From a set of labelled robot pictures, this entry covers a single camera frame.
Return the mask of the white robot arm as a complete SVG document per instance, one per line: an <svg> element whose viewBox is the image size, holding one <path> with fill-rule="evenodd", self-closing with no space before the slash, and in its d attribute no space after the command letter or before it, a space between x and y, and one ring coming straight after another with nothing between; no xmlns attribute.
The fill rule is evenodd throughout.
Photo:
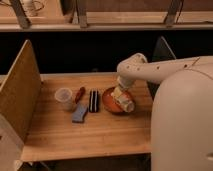
<svg viewBox="0 0 213 171"><path fill-rule="evenodd" d="M151 171L213 171L213 56L148 62L141 53L117 66L118 86L159 86L151 114Z"/></svg>

